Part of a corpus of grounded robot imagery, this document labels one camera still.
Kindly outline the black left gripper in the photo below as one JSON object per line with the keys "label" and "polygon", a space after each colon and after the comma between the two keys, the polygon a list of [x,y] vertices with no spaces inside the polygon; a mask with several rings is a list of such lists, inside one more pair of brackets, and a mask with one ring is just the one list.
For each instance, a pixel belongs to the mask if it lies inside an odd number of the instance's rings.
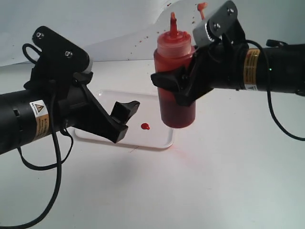
{"label": "black left gripper", "polygon": [[137,112],[140,102],[116,102],[108,113],[87,87],[92,78],[93,72],[74,73],[68,82],[30,79],[24,88],[44,96],[56,93],[53,113],[57,123],[67,121],[67,126],[118,143],[125,137],[127,122]]}

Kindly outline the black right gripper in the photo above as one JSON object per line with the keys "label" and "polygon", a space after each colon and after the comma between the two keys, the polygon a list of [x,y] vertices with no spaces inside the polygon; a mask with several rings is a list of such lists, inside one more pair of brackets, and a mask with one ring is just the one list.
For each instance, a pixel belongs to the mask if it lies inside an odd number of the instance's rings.
{"label": "black right gripper", "polygon": [[242,49],[246,48],[245,32],[237,19],[228,32],[212,44],[198,48],[191,64],[174,70],[151,75],[154,86],[176,92],[177,104],[190,106],[197,99],[214,88],[228,86],[237,89],[234,77],[240,67],[237,65]]}

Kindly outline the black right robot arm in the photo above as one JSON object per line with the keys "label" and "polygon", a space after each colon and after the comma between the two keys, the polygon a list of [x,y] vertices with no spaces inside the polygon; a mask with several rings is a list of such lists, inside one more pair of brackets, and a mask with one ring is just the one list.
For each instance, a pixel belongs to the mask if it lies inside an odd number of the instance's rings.
{"label": "black right robot arm", "polygon": [[179,105],[189,106],[213,89],[305,93],[305,46],[268,40],[258,48],[235,21],[221,36],[195,35],[196,51],[188,67],[151,75],[154,86],[173,93]]}

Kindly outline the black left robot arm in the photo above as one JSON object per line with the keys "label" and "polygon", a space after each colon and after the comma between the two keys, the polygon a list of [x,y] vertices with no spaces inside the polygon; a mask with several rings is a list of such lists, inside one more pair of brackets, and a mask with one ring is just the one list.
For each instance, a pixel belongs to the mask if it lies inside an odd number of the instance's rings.
{"label": "black left robot arm", "polygon": [[92,73],[75,73],[66,98],[56,97],[51,108],[55,81],[41,81],[33,90],[22,90],[0,96],[0,152],[29,144],[51,134],[54,118],[56,132],[74,127],[110,140],[121,141],[128,130],[127,122],[135,115],[140,102],[116,102],[109,114],[87,88]]}

